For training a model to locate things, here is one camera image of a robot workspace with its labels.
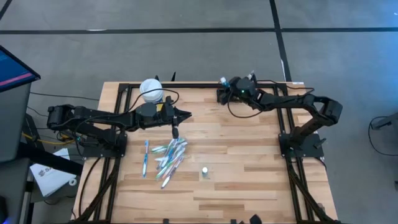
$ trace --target yellow cable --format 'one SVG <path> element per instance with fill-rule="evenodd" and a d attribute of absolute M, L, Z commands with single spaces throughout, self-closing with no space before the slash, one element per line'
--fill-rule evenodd
<path fill-rule="evenodd" d="M 27 137 L 27 138 L 29 138 L 29 139 L 33 139 L 33 137 L 29 136 L 28 134 L 22 133 L 22 135 Z M 52 142 L 52 141 L 46 141 L 46 140 L 38 139 L 38 141 L 42 142 L 42 143 L 47 143 L 47 144 L 66 145 L 66 144 L 70 144 L 70 143 L 74 142 L 75 140 L 70 140 L 70 141 L 67 141 L 67 142 Z"/>

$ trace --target wooden tabletop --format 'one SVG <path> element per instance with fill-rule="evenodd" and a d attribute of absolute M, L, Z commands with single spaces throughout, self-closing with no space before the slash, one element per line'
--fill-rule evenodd
<path fill-rule="evenodd" d="M 114 111 L 118 85 L 118 82 L 104 83 L 99 110 Z M 302 84 L 288 85 L 303 87 Z M 229 223 L 231 219 L 249 223 L 249 219 L 258 214 L 264 223 L 295 223 L 286 164 L 280 156 L 277 140 L 280 129 L 276 110 L 253 118 L 239 119 L 233 117 L 226 106 L 216 102 L 215 89 L 172 90 L 180 93 L 175 106 L 193 115 L 178 127 L 181 137 L 188 142 L 187 157 L 166 188 L 161 190 L 162 181 L 154 179 L 157 165 L 154 159 L 158 156 L 149 154 L 147 178 L 141 177 L 144 141 L 149 140 L 150 148 L 168 144 L 172 138 L 171 127 L 128 133 L 112 222 L 162 223 L 163 218 L 169 218 L 172 223 Z M 304 92 L 289 90 L 290 95 Z M 139 90 L 134 89 L 132 102 L 138 94 Z M 165 94 L 176 99 L 173 93 Z M 231 110 L 241 116 L 256 112 L 247 105 L 236 103 L 231 103 Z M 311 118 L 305 110 L 292 112 L 296 126 L 301 126 Z M 285 123 L 286 130 L 289 130 L 288 122 Z M 94 161 L 88 159 L 85 162 L 82 180 Z M 97 163 L 88 179 L 82 210 L 98 192 L 103 161 L 101 159 Z M 337 219 L 325 168 L 312 158 L 304 159 L 303 163 L 310 193 L 330 217 Z M 201 176 L 203 167 L 209 169 L 208 179 Z M 80 182 L 78 196 L 82 185 L 83 181 Z M 302 216 L 306 218 L 303 198 L 299 195 Z M 105 218 L 108 195 L 104 198 L 101 218 Z M 79 197 L 76 197 L 73 208 L 76 214 L 78 202 Z"/>

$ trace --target black floor line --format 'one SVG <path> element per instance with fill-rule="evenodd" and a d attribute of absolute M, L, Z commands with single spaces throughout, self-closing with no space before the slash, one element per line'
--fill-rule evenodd
<path fill-rule="evenodd" d="M 284 38 L 282 36 L 282 32 L 281 32 L 281 28 L 280 28 L 278 11 L 276 9 L 275 0 L 269 0 L 269 4 L 271 5 L 272 18 L 274 19 L 276 39 L 278 41 L 279 55 L 280 55 L 280 59 L 282 61 L 282 68 L 283 68 L 283 72 L 284 72 L 285 81 L 291 82 L 292 76 L 290 75 L 289 63 L 287 62 Z"/>
<path fill-rule="evenodd" d="M 3 5 L 1 11 L 0 11 L 0 20 L 1 18 L 4 16 L 4 14 L 6 13 L 8 6 L 10 6 L 12 0 L 7 0 L 6 3 Z"/>
<path fill-rule="evenodd" d="M 282 32 L 398 32 L 398 27 L 281 28 Z"/>
<path fill-rule="evenodd" d="M 0 30 L 0 34 L 201 34 L 275 32 L 274 28 L 220 27 L 176 29 Z"/>

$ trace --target white paper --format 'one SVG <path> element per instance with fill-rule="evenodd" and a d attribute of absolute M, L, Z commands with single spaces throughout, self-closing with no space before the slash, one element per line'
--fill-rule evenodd
<path fill-rule="evenodd" d="M 62 156 L 63 158 L 70 160 L 67 148 L 63 148 L 55 152 L 54 155 Z M 43 197 L 47 197 L 54 193 L 63 185 L 68 183 L 70 179 L 76 177 L 74 174 L 62 172 L 40 164 L 31 165 L 30 170 L 35 177 L 37 185 L 39 185 Z"/>

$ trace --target concrete floor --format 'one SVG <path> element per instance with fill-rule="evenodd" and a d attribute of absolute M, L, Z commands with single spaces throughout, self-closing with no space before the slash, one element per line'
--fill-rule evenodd
<path fill-rule="evenodd" d="M 282 28 L 398 27 L 396 0 L 275 0 Z M 5 3 L 0 0 L 0 7 Z M 13 0 L 0 30 L 273 27 L 267 0 Z M 283 33 L 293 81 L 343 104 L 339 124 L 319 132 L 339 219 L 396 223 L 398 157 L 369 145 L 371 118 L 398 112 L 398 32 Z M 284 81 L 273 32 L 251 34 L 0 35 L 0 44 L 39 74 L 32 91 L 99 98 L 106 81 L 210 81 L 255 70 Z M 95 101 L 31 96 L 41 113 Z M 45 120 L 34 116 L 38 127 Z M 398 154 L 390 127 L 372 133 L 379 150 Z M 38 204 L 34 223 L 67 222 L 73 200 Z"/>

